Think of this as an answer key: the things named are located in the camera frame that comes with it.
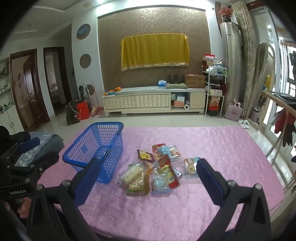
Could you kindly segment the left hand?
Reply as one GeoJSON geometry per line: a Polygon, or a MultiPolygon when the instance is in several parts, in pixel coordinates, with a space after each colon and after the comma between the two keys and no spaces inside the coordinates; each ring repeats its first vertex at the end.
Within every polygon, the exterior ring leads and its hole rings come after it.
{"type": "Polygon", "coordinates": [[[8,211],[14,213],[17,217],[27,219],[30,212],[31,198],[24,197],[20,206],[13,207],[8,202],[4,202],[4,205],[8,211]]]}

